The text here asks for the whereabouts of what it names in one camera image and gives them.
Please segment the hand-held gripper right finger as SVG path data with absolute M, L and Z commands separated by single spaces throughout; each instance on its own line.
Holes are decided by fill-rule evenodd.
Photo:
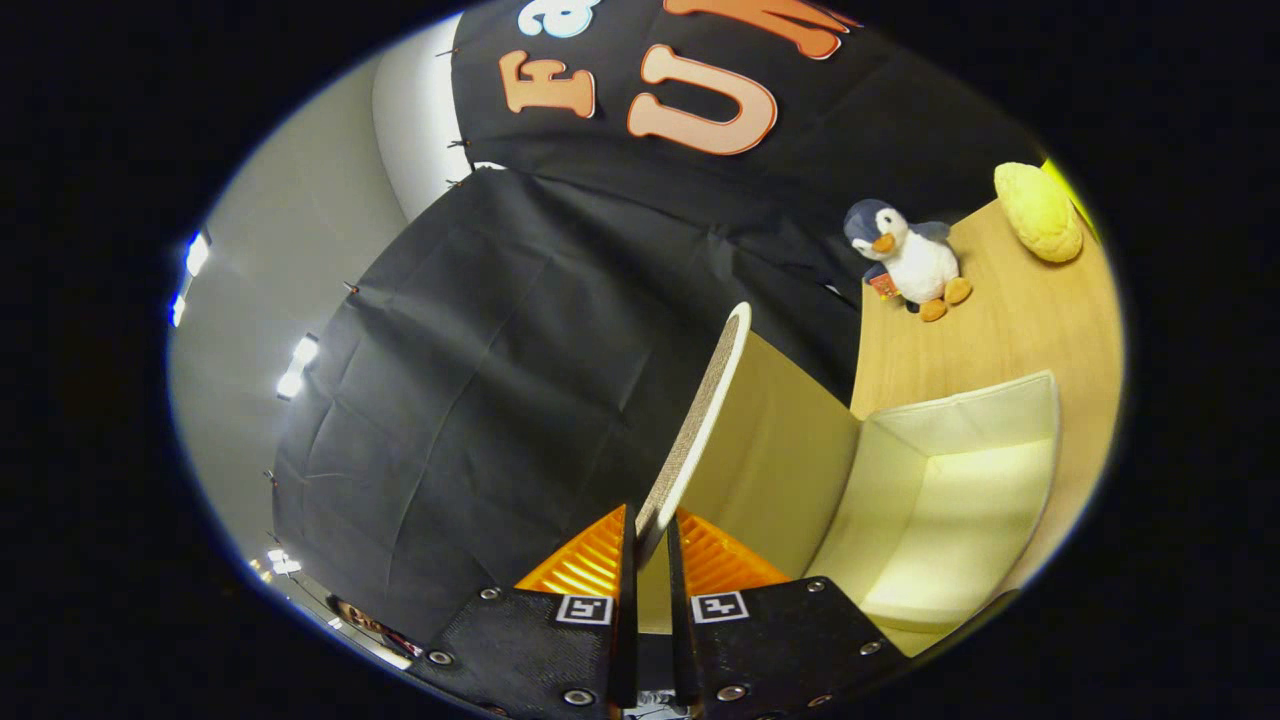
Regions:
M 828 577 L 792 579 L 686 510 L 666 538 L 676 691 L 695 719 L 827 719 L 908 670 Z

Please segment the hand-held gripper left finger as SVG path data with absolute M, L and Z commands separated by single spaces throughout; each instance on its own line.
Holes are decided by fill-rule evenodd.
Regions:
M 637 696 L 635 511 L 622 503 L 513 585 L 479 591 L 411 676 L 483 717 L 620 719 Z

